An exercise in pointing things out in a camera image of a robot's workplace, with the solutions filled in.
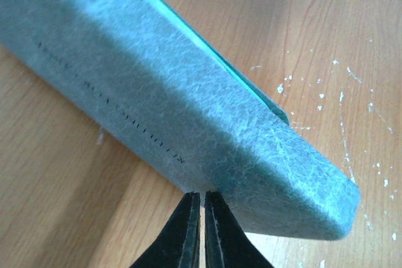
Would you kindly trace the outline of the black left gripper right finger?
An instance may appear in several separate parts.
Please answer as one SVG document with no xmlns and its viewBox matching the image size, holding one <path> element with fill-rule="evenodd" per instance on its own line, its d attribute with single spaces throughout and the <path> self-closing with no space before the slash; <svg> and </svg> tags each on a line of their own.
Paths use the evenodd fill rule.
<svg viewBox="0 0 402 268">
<path fill-rule="evenodd" d="M 206 192 L 204 208 L 207 267 L 273 266 L 247 238 L 219 192 Z"/>
</svg>

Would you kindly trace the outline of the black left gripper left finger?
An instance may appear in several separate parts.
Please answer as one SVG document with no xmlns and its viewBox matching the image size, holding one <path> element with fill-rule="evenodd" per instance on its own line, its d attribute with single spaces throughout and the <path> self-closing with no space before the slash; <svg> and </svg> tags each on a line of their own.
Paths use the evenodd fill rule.
<svg viewBox="0 0 402 268">
<path fill-rule="evenodd" d="M 131 265 L 137 268 L 198 267 L 200 194 L 185 193 L 155 241 Z"/>
</svg>

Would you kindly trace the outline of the grey-blue glasses case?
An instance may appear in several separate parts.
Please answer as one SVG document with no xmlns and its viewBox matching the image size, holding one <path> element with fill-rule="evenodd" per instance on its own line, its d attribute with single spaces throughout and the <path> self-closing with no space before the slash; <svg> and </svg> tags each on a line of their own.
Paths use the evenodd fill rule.
<svg viewBox="0 0 402 268">
<path fill-rule="evenodd" d="M 163 0 L 1 0 L 1 43 L 183 191 L 247 232 L 340 240 L 361 193 Z"/>
</svg>

